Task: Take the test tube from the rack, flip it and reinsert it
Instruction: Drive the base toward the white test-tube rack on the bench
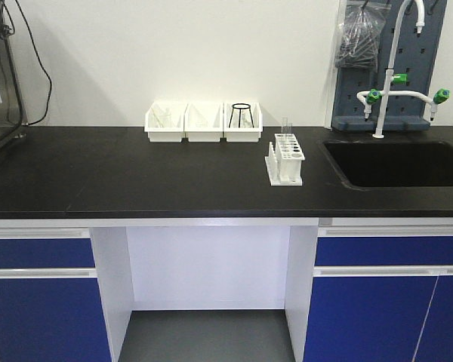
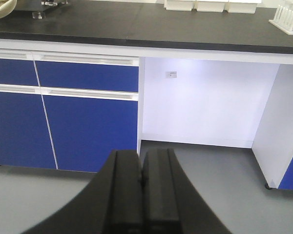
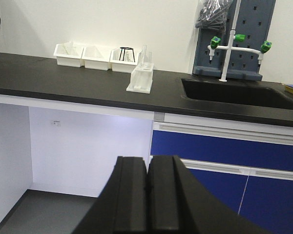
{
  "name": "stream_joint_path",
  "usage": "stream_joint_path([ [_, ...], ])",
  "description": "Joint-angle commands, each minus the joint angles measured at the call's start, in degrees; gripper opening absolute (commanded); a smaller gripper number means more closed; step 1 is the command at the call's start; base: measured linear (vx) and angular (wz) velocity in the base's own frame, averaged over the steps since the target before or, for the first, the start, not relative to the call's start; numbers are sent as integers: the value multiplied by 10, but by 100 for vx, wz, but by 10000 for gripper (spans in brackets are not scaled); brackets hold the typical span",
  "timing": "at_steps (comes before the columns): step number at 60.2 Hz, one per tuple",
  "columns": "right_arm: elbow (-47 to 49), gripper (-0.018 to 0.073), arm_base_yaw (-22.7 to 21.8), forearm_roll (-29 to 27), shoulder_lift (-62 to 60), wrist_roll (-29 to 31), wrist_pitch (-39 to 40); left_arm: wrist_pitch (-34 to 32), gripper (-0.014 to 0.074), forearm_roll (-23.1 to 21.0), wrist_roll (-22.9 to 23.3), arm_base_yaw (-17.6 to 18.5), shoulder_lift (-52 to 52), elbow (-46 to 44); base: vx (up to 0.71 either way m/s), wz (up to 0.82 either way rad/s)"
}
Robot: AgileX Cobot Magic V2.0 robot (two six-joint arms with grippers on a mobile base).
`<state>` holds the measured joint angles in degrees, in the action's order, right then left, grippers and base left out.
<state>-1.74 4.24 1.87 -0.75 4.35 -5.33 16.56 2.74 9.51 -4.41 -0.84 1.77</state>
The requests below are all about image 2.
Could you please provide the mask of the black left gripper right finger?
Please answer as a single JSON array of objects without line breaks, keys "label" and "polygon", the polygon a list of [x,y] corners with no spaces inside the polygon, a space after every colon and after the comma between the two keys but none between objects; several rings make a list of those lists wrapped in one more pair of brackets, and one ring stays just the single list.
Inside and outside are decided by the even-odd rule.
[{"label": "black left gripper right finger", "polygon": [[153,149],[143,164],[148,234],[229,234],[195,189],[173,149]]}]

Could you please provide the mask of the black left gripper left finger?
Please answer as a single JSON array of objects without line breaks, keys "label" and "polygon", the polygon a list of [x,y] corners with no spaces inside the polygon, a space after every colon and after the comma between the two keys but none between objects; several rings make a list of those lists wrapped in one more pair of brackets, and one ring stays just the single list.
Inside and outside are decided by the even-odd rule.
[{"label": "black left gripper left finger", "polygon": [[139,157],[117,150],[71,201],[25,233],[140,234],[142,225]]}]

